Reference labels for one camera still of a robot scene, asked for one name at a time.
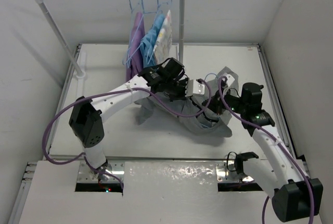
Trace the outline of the blue garment on hanger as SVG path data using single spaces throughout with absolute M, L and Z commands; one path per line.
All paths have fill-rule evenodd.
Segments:
M 153 56 L 153 48 L 164 19 L 164 14 L 158 14 L 152 24 L 152 27 L 140 41 L 140 53 L 143 59 L 143 68 L 156 65 L 155 58 Z

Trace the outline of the grey t shirt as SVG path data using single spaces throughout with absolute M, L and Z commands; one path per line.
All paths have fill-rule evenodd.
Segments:
M 213 99 L 217 92 L 218 79 L 225 74 L 235 76 L 232 85 L 238 88 L 238 75 L 230 68 L 224 67 L 213 80 L 207 82 L 208 90 L 202 96 L 192 96 L 185 100 L 170 101 L 166 94 L 157 93 L 158 101 L 154 97 L 135 101 L 136 105 L 140 105 L 139 113 L 136 115 L 138 125 L 145 123 L 152 117 L 155 110 L 160 109 L 172 115 L 177 121 L 192 134 L 197 136 L 225 137 L 232 136 L 232 130 L 228 124 L 232 118 L 231 114 L 222 110 L 220 115 L 214 113 L 210 109 L 205 109 L 208 99 Z

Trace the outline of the purple garment on hanger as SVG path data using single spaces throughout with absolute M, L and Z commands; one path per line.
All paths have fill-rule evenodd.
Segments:
M 144 19 L 142 12 L 137 12 L 134 18 L 133 27 L 130 31 L 129 46 L 126 53 L 125 80 L 140 73 L 143 69 L 143 57 L 140 51 L 141 40 L 145 36 Z

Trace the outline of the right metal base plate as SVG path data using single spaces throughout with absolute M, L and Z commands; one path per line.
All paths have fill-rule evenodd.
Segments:
M 216 177 L 218 182 L 222 183 L 250 183 L 254 179 L 244 174 L 237 174 L 235 172 L 234 161 L 223 160 L 217 162 L 215 166 Z

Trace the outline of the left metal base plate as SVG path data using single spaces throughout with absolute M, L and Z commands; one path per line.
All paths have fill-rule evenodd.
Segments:
M 118 183 L 119 180 L 123 181 L 124 179 L 124 163 L 111 163 L 103 169 L 107 174 L 99 175 L 98 173 L 93 172 L 86 163 L 81 162 L 78 170 L 77 183 Z

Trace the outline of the light blue wire hanger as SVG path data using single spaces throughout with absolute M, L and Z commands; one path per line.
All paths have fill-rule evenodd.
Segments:
M 207 81 L 207 78 L 208 78 L 208 76 L 210 76 L 210 75 L 215 76 L 215 78 L 214 78 L 215 81 L 218 79 L 218 75 L 217 75 L 217 74 L 215 74 L 215 73 L 208 73 L 208 74 L 205 76 L 204 81 Z M 203 116 L 204 116 L 204 118 L 205 118 L 208 122 L 210 122 L 210 125 L 209 125 L 209 126 L 206 126 L 205 124 L 201 123 L 201 127 L 204 128 L 204 129 L 212 128 L 212 126 L 214 125 L 213 123 L 215 123 L 216 121 L 215 121 L 215 120 L 212 120 L 212 119 L 210 119 L 210 118 L 208 118 L 208 117 L 205 115 L 204 112 L 203 112 Z

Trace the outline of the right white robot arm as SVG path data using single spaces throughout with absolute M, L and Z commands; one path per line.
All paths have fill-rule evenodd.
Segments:
M 206 101 L 208 108 L 216 114 L 227 110 L 240 120 L 270 164 L 263 165 L 254 152 L 239 153 L 234 159 L 235 172 L 254 179 L 281 222 L 308 218 L 313 223 L 321 206 L 323 185 L 306 174 L 279 137 L 273 118 L 262 108 L 263 85 L 245 83 L 237 97 L 229 92 L 229 78 L 222 76 L 217 84 L 214 97 Z

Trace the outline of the metal base plate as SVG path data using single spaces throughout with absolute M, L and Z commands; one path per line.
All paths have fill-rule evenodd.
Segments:
M 77 183 L 118 183 L 119 180 L 123 181 L 124 179 L 124 163 L 111 163 L 103 169 L 107 174 L 99 175 L 98 173 L 93 172 L 86 163 L 81 162 L 78 170 Z
M 217 162 L 215 166 L 216 177 L 218 182 L 222 183 L 250 183 L 254 179 L 244 174 L 237 174 L 235 172 L 234 161 L 223 160 Z

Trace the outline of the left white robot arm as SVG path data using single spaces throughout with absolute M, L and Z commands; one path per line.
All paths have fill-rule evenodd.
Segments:
M 156 93 L 166 93 L 173 100 L 185 99 L 187 83 L 184 65 L 168 58 L 162 64 L 144 68 L 108 93 L 78 98 L 69 125 L 80 140 L 90 166 L 99 169 L 107 162 L 101 141 L 105 136 L 104 122 L 111 116 L 133 102 Z

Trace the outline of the white patterned garment on hanger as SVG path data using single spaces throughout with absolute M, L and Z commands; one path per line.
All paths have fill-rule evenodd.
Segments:
M 153 48 L 153 55 L 156 64 L 161 64 L 169 57 L 172 46 L 172 14 L 169 10 L 162 23 Z

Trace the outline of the white foam front board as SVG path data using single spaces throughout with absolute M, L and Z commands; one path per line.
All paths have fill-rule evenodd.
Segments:
M 123 193 L 77 192 L 79 167 L 39 161 L 19 222 L 279 222 L 264 192 L 220 192 L 211 162 L 126 162 Z

